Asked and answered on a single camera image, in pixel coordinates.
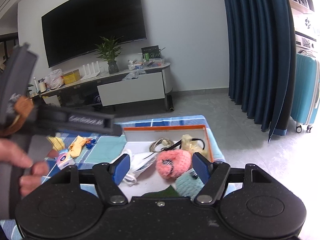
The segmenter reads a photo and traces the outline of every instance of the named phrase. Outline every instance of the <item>potted plant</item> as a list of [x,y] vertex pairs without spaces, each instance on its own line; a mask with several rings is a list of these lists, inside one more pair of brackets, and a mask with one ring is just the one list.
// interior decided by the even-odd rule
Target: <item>potted plant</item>
[[110,39],[105,37],[101,37],[103,39],[103,43],[97,45],[97,54],[98,58],[102,58],[103,61],[107,61],[109,65],[109,74],[119,72],[118,65],[116,62],[116,57],[118,57],[121,53],[121,46],[118,44],[118,39],[111,36]]

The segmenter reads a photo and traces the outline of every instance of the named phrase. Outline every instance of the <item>tv stand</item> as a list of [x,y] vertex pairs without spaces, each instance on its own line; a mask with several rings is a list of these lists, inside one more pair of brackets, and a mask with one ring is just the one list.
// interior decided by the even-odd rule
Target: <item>tv stand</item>
[[172,97],[169,95],[172,91],[170,63],[147,67],[144,70],[146,74],[140,75],[139,78],[124,81],[122,79],[130,72],[129,70],[114,74],[100,73],[96,77],[64,85],[42,95],[49,97],[58,95],[61,98],[61,105],[69,107],[100,105],[83,103],[83,100],[75,105],[68,103],[70,97],[84,98],[88,95],[88,91],[96,92],[97,95],[99,93],[102,106],[163,98],[165,109],[173,111]]

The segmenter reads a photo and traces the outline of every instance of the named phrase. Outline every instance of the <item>light blue suitcase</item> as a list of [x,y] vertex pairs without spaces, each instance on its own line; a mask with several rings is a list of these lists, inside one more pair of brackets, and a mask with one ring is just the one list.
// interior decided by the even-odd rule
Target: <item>light blue suitcase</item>
[[297,73],[291,117],[297,122],[296,131],[302,132],[302,124],[311,132],[320,100],[320,63],[316,58],[297,54]]

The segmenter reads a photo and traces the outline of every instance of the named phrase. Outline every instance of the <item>white router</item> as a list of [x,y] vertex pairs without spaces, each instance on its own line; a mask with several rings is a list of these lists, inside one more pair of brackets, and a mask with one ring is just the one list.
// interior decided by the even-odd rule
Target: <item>white router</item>
[[88,67],[88,70],[89,72],[87,72],[87,68],[85,67],[85,65],[82,65],[83,67],[83,70],[84,70],[84,77],[80,80],[85,80],[85,79],[88,79],[88,78],[93,78],[93,77],[96,77],[100,74],[100,67],[99,67],[99,62],[97,61],[97,68],[98,68],[98,71],[96,72],[96,69],[94,67],[94,63],[92,62],[91,63],[92,65],[92,69],[93,69],[93,72],[91,72],[91,68],[90,68],[90,64],[87,64],[87,67]]

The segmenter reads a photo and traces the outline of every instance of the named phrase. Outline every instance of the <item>black tv screen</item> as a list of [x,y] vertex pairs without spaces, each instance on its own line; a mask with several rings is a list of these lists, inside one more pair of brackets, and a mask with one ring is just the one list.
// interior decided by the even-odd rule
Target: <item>black tv screen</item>
[[94,51],[102,37],[146,38],[141,0],[69,0],[42,17],[49,67]]

